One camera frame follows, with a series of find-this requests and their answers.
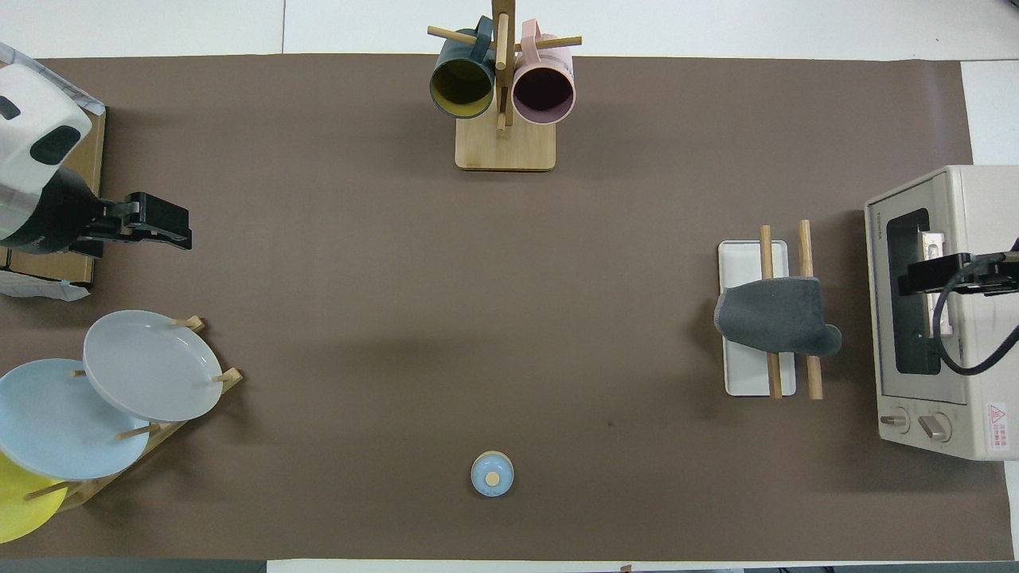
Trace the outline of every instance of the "toaster oven window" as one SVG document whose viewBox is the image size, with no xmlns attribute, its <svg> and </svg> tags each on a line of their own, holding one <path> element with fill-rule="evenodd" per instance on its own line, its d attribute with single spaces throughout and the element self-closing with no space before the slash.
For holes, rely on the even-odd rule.
<svg viewBox="0 0 1019 573">
<path fill-rule="evenodd" d="M 910 263 L 922 259 L 919 233 L 930 230 L 926 209 L 917 209 L 888 222 L 889 284 L 892 289 L 892 323 L 895 332 L 895 363 L 903 374 L 937 374 L 942 361 L 927 337 L 927 312 L 920 295 L 899 294 L 898 277 Z"/>
</svg>

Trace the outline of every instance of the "mug handle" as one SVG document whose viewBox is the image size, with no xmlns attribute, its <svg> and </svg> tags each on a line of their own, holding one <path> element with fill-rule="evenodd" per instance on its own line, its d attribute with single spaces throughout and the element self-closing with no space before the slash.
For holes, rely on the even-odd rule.
<svg viewBox="0 0 1019 573">
<path fill-rule="evenodd" d="M 480 62 L 485 59 L 485 52 L 489 50 L 492 44 L 492 34 L 495 32 L 492 18 L 481 16 L 474 32 L 478 39 L 474 41 L 474 48 L 471 50 L 471 59 Z"/>
<path fill-rule="evenodd" d="M 541 56 L 538 55 L 538 39 L 541 38 L 541 30 L 538 28 L 538 19 L 531 18 L 524 20 L 524 37 L 520 39 L 520 47 L 524 50 L 525 61 L 539 62 Z"/>
</svg>

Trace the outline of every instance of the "mug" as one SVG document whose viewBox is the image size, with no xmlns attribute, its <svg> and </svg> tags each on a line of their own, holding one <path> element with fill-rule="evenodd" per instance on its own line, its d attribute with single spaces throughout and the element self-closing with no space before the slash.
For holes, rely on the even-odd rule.
<svg viewBox="0 0 1019 573">
<path fill-rule="evenodd" d="M 429 90 L 435 105 L 458 119 L 477 117 L 492 103 L 495 85 L 495 54 L 492 42 L 492 18 L 481 16 L 474 30 L 459 30 L 474 36 L 474 45 L 446 40 L 439 52 Z"/>
<path fill-rule="evenodd" d="M 570 48 L 539 50 L 535 46 L 539 40 L 554 38 L 541 34 L 536 19 L 524 22 L 520 41 L 523 53 L 517 56 L 513 77 L 513 107 L 518 115 L 532 123 L 556 123 L 573 110 L 577 91 Z"/>
</svg>

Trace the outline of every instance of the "wooden base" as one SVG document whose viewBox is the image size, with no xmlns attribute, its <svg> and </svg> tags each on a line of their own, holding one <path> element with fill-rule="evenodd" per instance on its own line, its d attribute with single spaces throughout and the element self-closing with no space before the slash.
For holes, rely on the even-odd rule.
<svg viewBox="0 0 1019 573">
<path fill-rule="evenodd" d="M 223 394 L 226 394 L 227 390 L 232 388 L 237 382 L 244 379 L 244 377 L 240 375 L 240 372 L 238 372 L 236 368 L 231 368 L 227 372 L 230 373 L 231 375 L 229 376 L 229 379 L 223 382 Z M 187 422 L 173 422 L 173 423 L 158 424 L 159 426 L 158 429 L 147 427 L 146 431 L 150 432 L 149 442 L 145 446 L 145 451 L 142 452 L 142 455 L 139 457 L 139 460 L 149 455 L 149 452 L 155 450 L 156 447 L 162 444 L 167 437 L 173 434 L 173 432 L 180 429 Z M 117 472 L 113 475 L 101 477 L 99 479 L 90 479 L 88 481 L 78 481 L 70 484 L 67 488 L 67 496 L 64 498 L 64 502 L 63 504 L 60 505 L 60 509 L 58 509 L 57 512 L 71 510 L 88 502 L 96 493 L 99 493 L 99 491 L 103 487 L 106 487 L 120 474 L 127 471 L 127 469 Z"/>
<path fill-rule="evenodd" d="M 554 167 L 555 125 L 517 118 L 500 132 L 496 103 L 478 117 L 457 120 L 457 166 L 467 171 L 548 171 Z"/>
</svg>

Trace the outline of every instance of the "pink mug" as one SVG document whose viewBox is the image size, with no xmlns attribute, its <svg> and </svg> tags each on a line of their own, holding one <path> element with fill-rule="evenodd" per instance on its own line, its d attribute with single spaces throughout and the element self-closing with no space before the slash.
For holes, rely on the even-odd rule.
<svg viewBox="0 0 1019 573">
<path fill-rule="evenodd" d="M 517 56 L 513 76 L 513 107 L 518 115 L 532 123 L 556 123 L 573 110 L 577 91 L 570 48 L 539 50 L 535 45 L 539 40 L 554 38 L 541 34 L 536 19 L 524 22 L 524 35 L 520 40 L 523 53 Z"/>
</svg>

